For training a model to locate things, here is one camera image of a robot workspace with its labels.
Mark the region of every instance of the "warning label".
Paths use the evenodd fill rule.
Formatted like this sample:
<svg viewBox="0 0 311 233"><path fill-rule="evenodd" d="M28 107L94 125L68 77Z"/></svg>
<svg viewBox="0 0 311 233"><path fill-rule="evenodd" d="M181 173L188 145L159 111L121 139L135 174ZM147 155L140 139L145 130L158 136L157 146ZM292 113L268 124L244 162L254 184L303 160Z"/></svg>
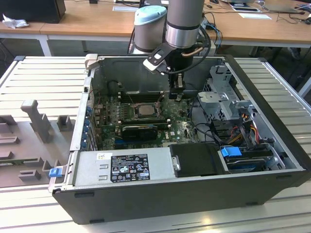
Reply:
<svg viewBox="0 0 311 233"><path fill-rule="evenodd" d="M111 156L110 180L113 183L150 180L147 154Z"/></svg>

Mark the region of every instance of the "gray floor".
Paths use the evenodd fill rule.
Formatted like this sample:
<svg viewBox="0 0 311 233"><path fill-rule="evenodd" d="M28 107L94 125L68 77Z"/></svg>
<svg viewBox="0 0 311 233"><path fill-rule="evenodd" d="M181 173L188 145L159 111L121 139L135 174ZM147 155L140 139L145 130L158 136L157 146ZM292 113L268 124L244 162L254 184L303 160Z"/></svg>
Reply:
<svg viewBox="0 0 311 233"><path fill-rule="evenodd" d="M85 56L87 53L82 50L82 43L80 41L65 41L52 40L49 42L55 56ZM4 44L12 52L13 55L27 55L27 56L43 56L40 44L37 40L25 39L5 39ZM106 41L87 41L88 53L98 53L104 55L112 54L126 54L127 42L106 42ZM231 54L235 57L248 57L250 47L248 46L232 46L223 51L223 53ZM303 56L307 49L301 51ZM270 59L273 55L271 48L264 48L259 53L260 57ZM5 59L5 54L0 50L0 59ZM11 63L12 56L6 53L6 61ZM297 76L299 76L307 64L311 63L311 52L303 61L296 61L291 57L287 48L283 48L278 57L272 63L273 67L285 78L288 79L293 69L298 65L299 68L292 75L290 83L293 84ZM6 67L4 62L0 62L0 75L5 72ZM306 97L307 101L311 100L311 95Z"/></svg>

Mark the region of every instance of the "white plastic bag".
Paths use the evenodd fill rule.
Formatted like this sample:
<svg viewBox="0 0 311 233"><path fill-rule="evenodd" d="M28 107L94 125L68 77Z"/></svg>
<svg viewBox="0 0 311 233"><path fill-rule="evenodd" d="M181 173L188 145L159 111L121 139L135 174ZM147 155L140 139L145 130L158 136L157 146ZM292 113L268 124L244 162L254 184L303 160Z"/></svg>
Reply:
<svg viewBox="0 0 311 233"><path fill-rule="evenodd" d="M8 28L21 28L21 27L27 27L29 24L23 19L12 19L8 18L5 15L3 15L2 23L4 23L5 26Z"/></svg>

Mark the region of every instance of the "computer tower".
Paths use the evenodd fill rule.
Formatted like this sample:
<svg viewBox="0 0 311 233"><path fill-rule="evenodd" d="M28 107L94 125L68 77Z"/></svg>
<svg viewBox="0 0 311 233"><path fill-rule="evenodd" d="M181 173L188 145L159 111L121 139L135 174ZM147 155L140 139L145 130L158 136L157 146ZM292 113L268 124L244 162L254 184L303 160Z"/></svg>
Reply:
<svg viewBox="0 0 311 233"><path fill-rule="evenodd" d="M65 14L64 0L2 0L0 13L13 19L59 23Z"/></svg>

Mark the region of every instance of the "motherboard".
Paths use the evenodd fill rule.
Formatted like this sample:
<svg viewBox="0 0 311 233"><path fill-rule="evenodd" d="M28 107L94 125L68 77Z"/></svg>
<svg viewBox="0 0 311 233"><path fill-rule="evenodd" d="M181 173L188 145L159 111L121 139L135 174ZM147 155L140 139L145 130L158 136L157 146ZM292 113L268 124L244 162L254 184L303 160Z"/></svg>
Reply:
<svg viewBox="0 0 311 233"><path fill-rule="evenodd" d="M168 93L98 97L94 106L100 150L167 147L199 142L189 118L191 99Z"/></svg>

